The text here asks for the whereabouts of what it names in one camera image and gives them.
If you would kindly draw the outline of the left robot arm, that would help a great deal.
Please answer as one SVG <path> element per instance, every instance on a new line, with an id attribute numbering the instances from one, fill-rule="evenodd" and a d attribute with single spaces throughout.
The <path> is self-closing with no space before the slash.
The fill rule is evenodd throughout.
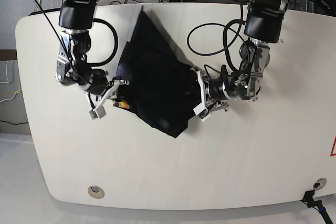
<path id="1" fill-rule="evenodd" d="M 246 19 L 233 19 L 224 26 L 223 48 L 227 65 L 223 65 L 216 78 L 207 71 L 196 71 L 201 91 L 201 102 L 194 108 L 195 115 L 204 119 L 214 109 L 227 109 L 228 100 L 255 101 L 261 91 L 264 69 L 270 60 L 269 44 L 278 42 L 282 21 L 290 0 L 250 0 Z M 229 54 L 231 42 L 227 32 L 233 24 L 244 29 L 247 36 L 240 47 L 241 63 L 233 66 Z"/>

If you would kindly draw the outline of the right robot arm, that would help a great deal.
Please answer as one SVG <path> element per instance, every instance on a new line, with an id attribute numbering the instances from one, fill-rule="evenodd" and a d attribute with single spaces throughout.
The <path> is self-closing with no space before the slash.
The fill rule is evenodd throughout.
<path id="1" fill-rule="evenodd" d="M 57 58 L 56 80 L 63 86 L 77 85 L 88 97 L 96 96 L 98 105 L 90 100 L 92 109 L 101 107 L 106 100 L 118 105 L 119 86 L 129 82 L 120 78 L 107 78 L 101 67 L 115 57 L 119 39 L 115 28 L 108 22 L 95 17 L 99 0 L 62 0 L 59 26 L 61 32 L 59 55 Z M 89 63 L 87 53 L 91 48 L 89 30 L 94 23 L 106 25 L 113 34 L 114 46 L 111 55 L 104 61 Z"/>

